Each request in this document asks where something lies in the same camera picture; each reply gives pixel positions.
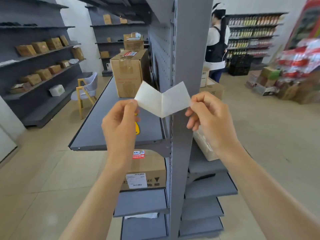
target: white shirt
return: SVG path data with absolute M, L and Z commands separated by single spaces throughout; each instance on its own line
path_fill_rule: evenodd
M 221 25 L 215 25 L 218 29 L 221 29 Z M 226 27 L 226 36 L 224 43 L 227 45 L 229 42 L 230 37 L 230 28 Z M 209 28 L 208 39 L 207 39 L 207 46 L 218 44 L 220 40 L 220 34 L 216 28 Z M 204 65 L 210 69 L 210 71 L 223 69 L 226 67 L 225 61 L 221 62 L 204 62 Z

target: forearm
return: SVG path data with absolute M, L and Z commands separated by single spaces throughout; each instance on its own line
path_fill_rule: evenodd
M 286 192 L 241 145 L 224 155 L 222 162 L 267 239 L 320 239 L 318 219 Z
M 125 170 L 107 162 L 59 240 L 105 240 L 125 175 Z

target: chair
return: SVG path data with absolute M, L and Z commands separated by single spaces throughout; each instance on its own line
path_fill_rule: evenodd
M 83 108 L 83 99 L 89 99 L 92 104 L 94 101 L 92 98 L 97 100 L 96 98 L 96 90 L 98 88 L 98 74 L 94 72 L 94 74 L 90 77 L 78 79 L 78 87 L 76 90 L 71 94 L 71 100 L 78 101 L 79 112 L 80 112 L 80 120 L 83 119 L 82 117 L 82 108 Z

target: chair seat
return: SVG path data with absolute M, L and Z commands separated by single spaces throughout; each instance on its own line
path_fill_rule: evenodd
M 84 93 L 83 90 L 79 90 L 79 93 L 80 93 L 80 99 L 88 99 L 88 96 Z M 96 96 L 96 91 L 89 91 L 88 92 L 89 96 L 90 97 L 93 97 L 93 96 Z M 71 94 L 71 100 L 75 100 L 77 101 L 78 100 L 78 95 L 77 95 L 77 91 L 74 91 L 72 94 Z

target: person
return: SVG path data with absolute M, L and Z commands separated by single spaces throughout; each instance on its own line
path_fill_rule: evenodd
M 105 240 L 135 145 L 137 101 L 117 102 L 102 121 L 106 166 L 59 240 Z M 239 142 L 228 106 L 209 92 L 194 95 L 188 129 L 201 125 L 267 239 L 319 240 L 319 220 L 286 192 Z
M 204 66 L 210 69 L 209 77 L 219 83 L 222 72 L 226 67 L 227 47 L 230 28 L 225 17 L 226 9 L 217 3 L 213 7 L 212 27 L 209 29 Z

